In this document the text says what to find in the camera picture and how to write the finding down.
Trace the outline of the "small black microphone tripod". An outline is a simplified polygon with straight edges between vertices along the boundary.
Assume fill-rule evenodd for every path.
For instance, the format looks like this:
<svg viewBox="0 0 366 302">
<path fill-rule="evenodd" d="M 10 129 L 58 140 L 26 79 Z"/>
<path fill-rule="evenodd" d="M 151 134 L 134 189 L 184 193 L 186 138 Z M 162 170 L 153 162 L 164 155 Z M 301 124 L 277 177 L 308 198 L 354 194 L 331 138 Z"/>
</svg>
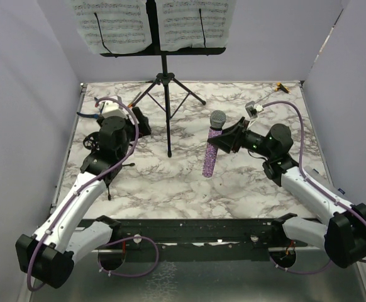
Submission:
<svg viewBox="0 0 366 302">
<path fill-rule="evenodd" d="M 121 162 L 126 156 L 133 136 L 126 130 L 117 130 L 112 134 L 96 131 L 85 137 L 83 146 L 90 154 L 83 160 L 80 172 L 95 176 Z"/>
</svg>

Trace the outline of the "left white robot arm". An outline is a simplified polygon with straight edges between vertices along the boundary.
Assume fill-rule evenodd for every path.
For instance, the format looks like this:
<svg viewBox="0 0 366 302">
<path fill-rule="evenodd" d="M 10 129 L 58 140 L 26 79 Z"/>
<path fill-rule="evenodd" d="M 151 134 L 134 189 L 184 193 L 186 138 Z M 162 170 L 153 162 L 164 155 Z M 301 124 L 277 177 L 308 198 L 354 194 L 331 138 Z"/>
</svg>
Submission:
<svg viewBox="0 0 366 302">
<path fill-rule="evenodd" d="M 32 279 L 52 288 L 61 287 L 76 263 L 94 249 L 111 249 L 120 243 L 119 222 L 107 216 L 96 218 L 83 231 L 77 228 L 95 200 L 108 191 L 138 139 L 151 135 L 152 130 L 138 107 L 125 113 L 120 109 L 103 111 L 96 121 L 99 130 L 83 141 L 89 155 L 64 200 L 33 235 L 22 234 L 16 241 L 19 266 L 30 291 L 36 291 Z"/>
</svg>

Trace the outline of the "black perforated music stand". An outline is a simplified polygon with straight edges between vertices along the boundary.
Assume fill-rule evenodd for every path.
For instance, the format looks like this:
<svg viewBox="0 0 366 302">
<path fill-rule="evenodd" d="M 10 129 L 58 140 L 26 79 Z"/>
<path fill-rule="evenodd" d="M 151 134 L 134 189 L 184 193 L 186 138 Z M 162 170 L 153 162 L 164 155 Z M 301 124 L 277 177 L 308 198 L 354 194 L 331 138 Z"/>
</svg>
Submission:
<svg viewBox="0 0 366 302">
<path fill-rule="evenodd" d="M 206 101 L 200 98 L 196 93 L 190 90 L 187 86 L 185 86 L 181 81 L 178 81 L 175 78 L 174 73 L 168 71 L 167 66 L 167 57 L 170 56 L 194 56 L 194 55 L 221 55 L 225 49 L 224 48 L 180 48 L 174 52 L 164 52 L 160 49 L 160 38 L 159 38 L 159 30 L 158 30 L 158 16 L 157 16 L 157 5 L 155 1 L 146 1 L 146 11 L 149 20 L 150 33 L 152 38 L 152 43 L 141 52 L 137 53 L 129 53 L 129 54 L 115 54 L 111 52 L 103 52 L 100 55 L 103 57 L 149 57 L 149 56 L 159 56 L 162 61 L 162 71 L 157 74 L 156 78 L 151 82 L 151 85 L 141 93 L 138 98 L 131 103 L 132 107 L 135 107 L 145 96 L 151 96 L 150 91 L 156 85 L 162 85 L 164 87 L 164 99 L 165 105 L 160 106 L 160 108 L 165 112 L 165 120 L 166 120 L 166 132 L 167 132 L 167 156 L 171 158 L 172 149 L 171 149 L 171 134 L 170 134 L 170 121 L 174 117 L 174 115 L 178 112 L 176 109 L 174 112 L 170 111 L 170 93 L 169 93 L 169 84 L 174 82 L 180 88 L 185 90 L 186 96 L 192 96 L 196 98 L 201 104 L 205 105 Z"/>
</svg>

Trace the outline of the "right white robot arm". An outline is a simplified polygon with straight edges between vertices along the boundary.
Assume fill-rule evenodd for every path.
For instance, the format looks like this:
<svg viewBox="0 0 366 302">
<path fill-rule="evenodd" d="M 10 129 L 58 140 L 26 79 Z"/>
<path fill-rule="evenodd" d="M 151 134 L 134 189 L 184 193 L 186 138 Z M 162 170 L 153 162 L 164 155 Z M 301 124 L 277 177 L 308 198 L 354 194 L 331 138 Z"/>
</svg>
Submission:
<svg viewBox="0 0 366 302">
<path fill-rule="evenodd" d="M 338 267 L 347 268 L 366 258 L 366 205 L 354 205 L 327 190 L 302 170 L 290 155 L 291 131 L 283 124 L 274 124 L 266 136 L 248 129 L 250 122 L 241 118 L 223 128 L 226 116 L 214 111 L 210 117 L 208 145 L 227 154 L 241 148 L 264 157 L 263 170 L 268 179 L 295 196 L 317 218 L 313 222 L 295 214 L 274 221 L 270 237 L 278 246 L 298 240 L 324 250 Z"/>
</svg>

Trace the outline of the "sheet music page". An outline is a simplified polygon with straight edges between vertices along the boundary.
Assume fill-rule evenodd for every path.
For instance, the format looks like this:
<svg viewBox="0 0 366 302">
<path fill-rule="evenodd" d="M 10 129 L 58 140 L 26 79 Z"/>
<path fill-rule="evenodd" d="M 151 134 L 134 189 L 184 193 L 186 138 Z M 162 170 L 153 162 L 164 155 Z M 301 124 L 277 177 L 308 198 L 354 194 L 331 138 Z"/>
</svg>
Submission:
<svg viewBox="0 0 366 302">
<path fill-rule="evenodd" d="M 225 48 L 236 1 L 156 1 L 160 49 Z"/>
<path fill-rule="evenodd" d="M 152 44 L 146 1 L 67 1 L 91 53 L 131 54 Z"/>
</svg>

